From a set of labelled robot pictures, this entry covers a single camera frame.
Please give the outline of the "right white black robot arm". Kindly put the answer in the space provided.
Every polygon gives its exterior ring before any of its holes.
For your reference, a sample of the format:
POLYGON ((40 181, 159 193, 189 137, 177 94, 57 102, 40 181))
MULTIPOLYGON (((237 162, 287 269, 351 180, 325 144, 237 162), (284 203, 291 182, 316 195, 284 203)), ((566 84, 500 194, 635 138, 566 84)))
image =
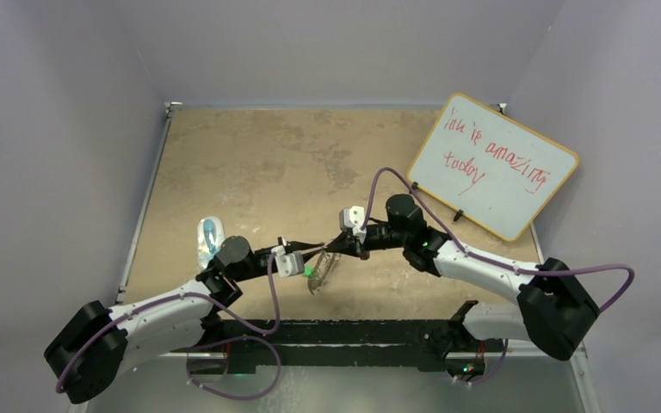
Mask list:
POLYGON ((467 244, 457 246, 448 234, 427 224, 408 194, 395 194, 385 209, 387 219, 370 225, 361 223, 363 207, 343 209, 341 232, 326 251, 365 260, 373 251, 400 248, 420 272, 462 280, 506 299, 504 305, 478 302, 451 323, 448 337, 458 349, 468 350, 488 339, 513 339, 567 361, 601 313, 574 276, 546 273, 564 268, 560 261, 518 262, 467 244))

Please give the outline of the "silver disc with keyrings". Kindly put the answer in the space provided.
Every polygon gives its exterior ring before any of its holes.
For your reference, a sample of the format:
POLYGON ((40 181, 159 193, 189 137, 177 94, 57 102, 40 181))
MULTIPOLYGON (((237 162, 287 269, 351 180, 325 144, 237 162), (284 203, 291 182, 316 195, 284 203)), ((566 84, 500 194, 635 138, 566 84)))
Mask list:
POLYGON ((339 263, 341 255, 323 252, 318 256, 311 273, 307 277, 307 286, 311 295, 318 293, 328 280, 329 275, 339 263))

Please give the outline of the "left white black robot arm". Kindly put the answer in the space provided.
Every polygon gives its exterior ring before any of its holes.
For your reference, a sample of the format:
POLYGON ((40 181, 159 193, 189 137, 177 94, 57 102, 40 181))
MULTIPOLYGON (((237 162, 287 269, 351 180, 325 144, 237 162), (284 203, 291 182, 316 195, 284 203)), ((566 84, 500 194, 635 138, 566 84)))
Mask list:
POLYGON ((55 391, 81 404, 144 361, 196 346, 215 350, 222 329, 209 319, 228 311, 242 294, 238 284, 261 276, 302 274, 305 261, 323 243, 279 238, 253 250, 245 237, 227 238, 194 279, 131 305, 83 305, 46 347, 44 358, 57 378, 55 391))

